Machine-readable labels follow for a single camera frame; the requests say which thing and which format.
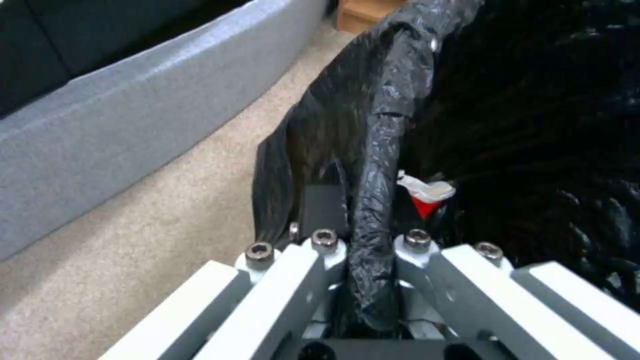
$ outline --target bolt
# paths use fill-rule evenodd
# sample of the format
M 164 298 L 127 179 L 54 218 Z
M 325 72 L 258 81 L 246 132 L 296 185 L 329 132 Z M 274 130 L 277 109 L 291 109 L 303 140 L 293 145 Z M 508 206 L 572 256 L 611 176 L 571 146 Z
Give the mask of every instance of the bolt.
M 329 229 L 316 230 L 311 235 L 311 247 L 320 255 L 333 254 L 338 248 L 338 235 Z
M 296 242 L 300 237 L 300 225 L 297 222 L 289 224 L 289 241 Z
M 474 246 L 474 249 L 478 254 L 482 255 L 482 257 L 493 263 L 495 266 L 500 266 L 502 258 L 504 258 L 502 249 L 492 243 L 477 243 L 476 246 Z
M 264 241 L 258 241 L 249 245 L 244 251 L 246 264 L 254 270 L 269 268 L 274 262 L 273 246 Z
M 413 252 L 428 252 L 431 246 L 431 237 L 422 229 L 411 229 L 404 234 L 404 246 Z

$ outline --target plastic wrap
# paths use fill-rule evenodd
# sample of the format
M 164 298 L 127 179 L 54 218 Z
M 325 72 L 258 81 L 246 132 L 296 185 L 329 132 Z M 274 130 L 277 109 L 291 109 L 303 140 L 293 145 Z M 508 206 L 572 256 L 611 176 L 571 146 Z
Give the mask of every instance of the plastic wrap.
M 400 334 L 390 239 L 415 226 L 519 266 L 558 260 L 638 309 L 639 19 L 631 0 L 407 4 L 260 145 L 257 240 L 285 245 L 301 190 L 338 160 L 352 233 L 336 336 Z M 456 195 L 425 223 L 400 168 Z

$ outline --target black fabric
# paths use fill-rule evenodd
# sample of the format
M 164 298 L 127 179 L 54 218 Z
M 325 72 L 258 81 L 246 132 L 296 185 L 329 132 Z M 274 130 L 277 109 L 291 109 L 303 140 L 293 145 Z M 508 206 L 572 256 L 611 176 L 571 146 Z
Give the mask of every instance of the black fabric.
M 344 167 L 348 278 L 334 335 L 397 337 L 391 239 L 490 241 L 557 260 L 640 309 L 640 11 L 625 0 L 423 0 L 349 44 L 260 145 L 257 240 Z M 403 168 L 457 194 L 425 222 Z
M 195 29 L 249 0 L 28 0 L 74 76 Z
M 0 4 L 0 120 L 69 79 L 24 0 Z

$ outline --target white plastic part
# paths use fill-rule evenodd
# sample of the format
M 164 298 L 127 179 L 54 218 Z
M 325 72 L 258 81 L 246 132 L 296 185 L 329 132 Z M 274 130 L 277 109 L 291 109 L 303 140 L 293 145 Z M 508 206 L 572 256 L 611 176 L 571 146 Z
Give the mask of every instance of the white plastic part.
M 456 194 L 456 189 L 445 181 L 423 183 L 415 177 L 406 175 L 404 170 L 398 172 L 397 184 L 405 187 L 412 197 L 427 204 L 446 200 Z

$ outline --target red object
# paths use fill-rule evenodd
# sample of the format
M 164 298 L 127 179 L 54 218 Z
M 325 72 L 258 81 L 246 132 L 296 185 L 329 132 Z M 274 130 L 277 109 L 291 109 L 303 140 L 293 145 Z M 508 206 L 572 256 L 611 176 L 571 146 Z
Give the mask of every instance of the red object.
M 418 214 L 420 214 L 420 217 L 423 220 L 426 219 L 433 212 L 433 210 L 437 209 L 442 203 L 442 201 L 422 202 L 416 199 L 415 197 L 411 197 L 411 199 L 413 200 L 413 204 L 415 205 L 415 208 L 418 210 Z

